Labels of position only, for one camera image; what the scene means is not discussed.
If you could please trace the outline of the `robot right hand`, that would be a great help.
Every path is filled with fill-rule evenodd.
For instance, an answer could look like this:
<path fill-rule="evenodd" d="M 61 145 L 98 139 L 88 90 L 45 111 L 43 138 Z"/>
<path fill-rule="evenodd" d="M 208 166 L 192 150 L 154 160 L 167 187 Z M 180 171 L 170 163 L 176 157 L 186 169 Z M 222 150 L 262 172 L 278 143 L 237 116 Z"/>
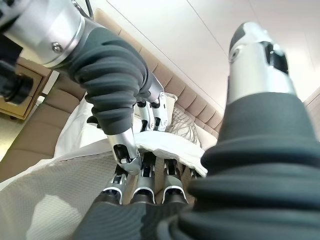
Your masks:
<path fill-rule="evenodd" d="M 289 76 L 284 51 L 254 22 L 229 47 L 227 103 L 217 144 L 201 158 L 188 206 L 179 189 L 162 205 L 120 206 L 102 193 L 75 240 L 317 240 L 320 143 Z"/>

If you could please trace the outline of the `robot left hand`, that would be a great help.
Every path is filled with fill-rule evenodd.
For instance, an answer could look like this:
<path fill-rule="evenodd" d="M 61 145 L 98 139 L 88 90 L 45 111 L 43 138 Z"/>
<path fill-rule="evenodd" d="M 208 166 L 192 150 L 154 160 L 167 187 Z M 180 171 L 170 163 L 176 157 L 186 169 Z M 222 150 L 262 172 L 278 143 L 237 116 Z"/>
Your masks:
<path fill-rule="evenodd" d="M 162 85 L 128 42 L 89 20 L 68 59 L 67 72 L 93 105 L 88 122 L 107 135 L 119 166 L 137 175 L 142 160 L 132 129 L 134 105 L 140 108 L 146 131 L 164 131 L 168 114 Z"/>

